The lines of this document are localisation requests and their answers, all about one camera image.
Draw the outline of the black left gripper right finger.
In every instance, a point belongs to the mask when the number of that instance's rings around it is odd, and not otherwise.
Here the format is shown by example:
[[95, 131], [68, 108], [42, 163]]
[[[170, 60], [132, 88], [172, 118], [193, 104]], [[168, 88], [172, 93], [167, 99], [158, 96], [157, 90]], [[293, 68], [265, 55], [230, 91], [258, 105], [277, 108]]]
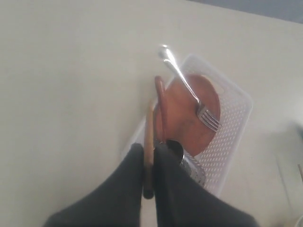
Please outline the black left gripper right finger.
[[196, 183], [166, 145], [154, 151], [153, 183], [160, 227], [256, 227], [251, 215], [225, 203]]

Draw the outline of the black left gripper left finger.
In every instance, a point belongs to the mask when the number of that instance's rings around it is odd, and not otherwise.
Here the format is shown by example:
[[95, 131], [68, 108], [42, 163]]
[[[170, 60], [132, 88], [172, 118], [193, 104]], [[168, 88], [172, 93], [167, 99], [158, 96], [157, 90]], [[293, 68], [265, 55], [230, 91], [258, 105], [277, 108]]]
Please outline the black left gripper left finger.
[[138, 227], [143, 180], [143, 147], [135, 143], [118, 168], [81, 200], [54, 213], [46, 227]]

